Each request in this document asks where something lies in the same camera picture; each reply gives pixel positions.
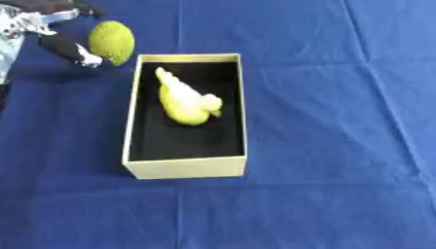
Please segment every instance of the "cardboard box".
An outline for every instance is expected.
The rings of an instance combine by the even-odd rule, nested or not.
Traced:
[[[171,120],[159,101],[157,67],[201,94],[223,99],[223,116],[199,126]],[[138,179],[244,174],[245,109],[239,54],[144,54],[137,59],[123,165]]]

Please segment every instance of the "blue tablecloth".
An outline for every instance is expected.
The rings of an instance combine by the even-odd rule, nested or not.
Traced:
[[[121,166],[135,59],[25,42],[0,122],[0,248],[436,247],[436,2],[95,0],[139,53],[241,53],[243,178]],[[96,21],[59,28],[85,44]]]

